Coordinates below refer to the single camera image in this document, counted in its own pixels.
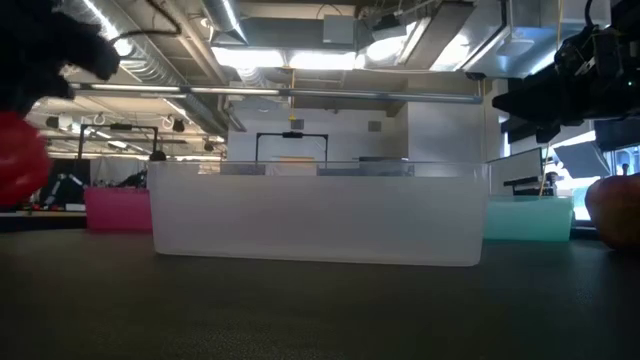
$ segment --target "white plastic container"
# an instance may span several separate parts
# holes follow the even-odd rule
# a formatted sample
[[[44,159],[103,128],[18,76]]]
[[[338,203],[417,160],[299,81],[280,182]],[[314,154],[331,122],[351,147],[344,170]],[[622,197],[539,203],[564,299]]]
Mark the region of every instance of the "white plastic container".
[[[149,164],[158,253],[438,266],[480,260],[485,165],[383,163],[376,172],[372,163],[322,163],[317,176],[220,166]]]

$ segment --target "pink bin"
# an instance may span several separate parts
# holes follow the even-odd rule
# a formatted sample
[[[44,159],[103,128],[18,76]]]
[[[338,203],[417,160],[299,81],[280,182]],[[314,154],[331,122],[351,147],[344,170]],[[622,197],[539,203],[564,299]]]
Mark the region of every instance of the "pink bin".
[[[142,232],[151,234],[149,190],[87,188],[87,228],[99,232]]]

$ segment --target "translucent plastic bin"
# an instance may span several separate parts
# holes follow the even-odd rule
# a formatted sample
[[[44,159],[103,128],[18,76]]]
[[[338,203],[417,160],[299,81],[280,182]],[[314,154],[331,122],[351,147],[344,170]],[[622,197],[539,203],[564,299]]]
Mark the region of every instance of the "translucent plastic bin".
[[[149,164],[162,254],[355,263],[478,263],[484,165]]]
[[[84,192],[87,229],[97,232],[151,233],[151,205],[147,189],[97,188]]]
[[[569,241],[573,199],[550,196],[492,196],[485,239]]]

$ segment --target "dark gray table surface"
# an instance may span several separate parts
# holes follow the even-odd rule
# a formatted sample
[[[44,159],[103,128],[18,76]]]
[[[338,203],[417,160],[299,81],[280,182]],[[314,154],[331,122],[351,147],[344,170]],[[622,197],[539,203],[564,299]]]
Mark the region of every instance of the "dark gray table surface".
[[[0,359],[640,359],[639,281],[589,241],[486,243],[480,265],[436,268],[4,234]]]

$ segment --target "teal bin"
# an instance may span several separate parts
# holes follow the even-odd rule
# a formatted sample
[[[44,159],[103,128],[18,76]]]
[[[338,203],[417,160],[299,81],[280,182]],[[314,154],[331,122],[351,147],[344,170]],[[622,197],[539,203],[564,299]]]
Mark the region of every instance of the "teal bin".
[[[487,240],[569,241],[573,199],[551,196],[490,197]]]

